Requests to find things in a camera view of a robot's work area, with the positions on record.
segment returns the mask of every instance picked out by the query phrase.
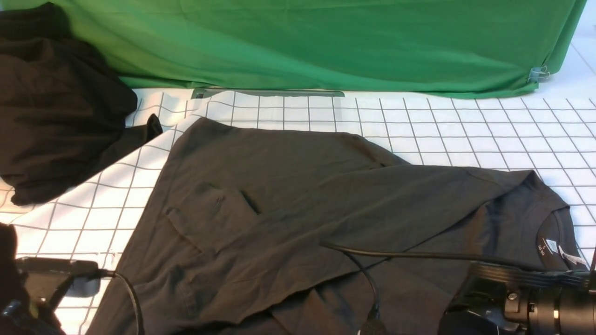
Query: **black fabric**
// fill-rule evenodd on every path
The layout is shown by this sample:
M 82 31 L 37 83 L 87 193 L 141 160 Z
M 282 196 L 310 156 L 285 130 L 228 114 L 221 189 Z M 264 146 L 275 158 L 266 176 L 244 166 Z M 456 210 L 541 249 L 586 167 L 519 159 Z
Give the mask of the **black fabric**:
M 414 166 L 355 135 L 200 119 L 173 147 L 117 270 L 135 285 L 148 335 L 356 334 L 370 287 L 320 241 L 543 266 L 546 221 L 576 255 L 567 204 L 535 172 Z M 390 334 L 436 334 L 469 265 L 360 260 Z M 134 334 L 128 299 L 110 284 L 87 334 Z
M 160 134 L 155 117 L 125 129 L 136 107 L 58 7 L 0 12 L 0 177 L 14 204 L 49 201 Z

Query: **green backdrop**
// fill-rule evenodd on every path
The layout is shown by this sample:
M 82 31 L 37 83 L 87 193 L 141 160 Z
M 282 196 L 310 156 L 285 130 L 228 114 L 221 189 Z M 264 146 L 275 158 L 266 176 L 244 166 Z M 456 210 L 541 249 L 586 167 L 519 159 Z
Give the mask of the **green backdrop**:
M 0 0 L 5 10 L 43 0 Z M 586 0 L 53 0 L 133 87 L 506 97 L 557 72 Z

